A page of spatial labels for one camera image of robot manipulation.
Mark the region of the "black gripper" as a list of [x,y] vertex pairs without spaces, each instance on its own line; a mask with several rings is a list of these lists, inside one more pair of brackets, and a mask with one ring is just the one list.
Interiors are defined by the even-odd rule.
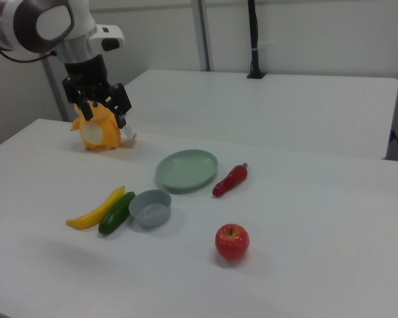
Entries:
[[132,108],[125,87],[118,83],[111,85],[107,80],[107,69],[103,56],[80,63],[65,63],[68,76],[62,81],[66,97],[75,103],[86,121],[93,118],[89,100],[103,103],[107,100],[107,108],[114,114],[119,129],[126,125],[125,117]]

